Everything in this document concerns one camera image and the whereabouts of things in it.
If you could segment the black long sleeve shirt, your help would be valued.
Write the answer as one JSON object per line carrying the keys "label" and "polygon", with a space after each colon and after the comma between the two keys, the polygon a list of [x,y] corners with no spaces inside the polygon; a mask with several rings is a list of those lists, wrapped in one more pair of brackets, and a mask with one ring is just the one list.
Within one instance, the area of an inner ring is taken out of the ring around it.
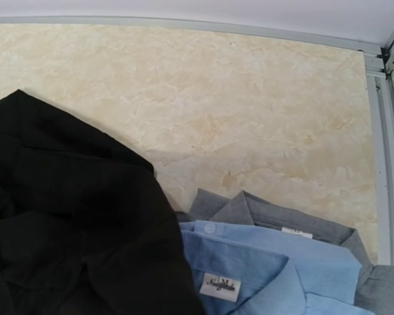
{"label": "black long sleeve shirt", "polygon": [[0,100],[0,314],[203,314],[151,163],[23,91]]}

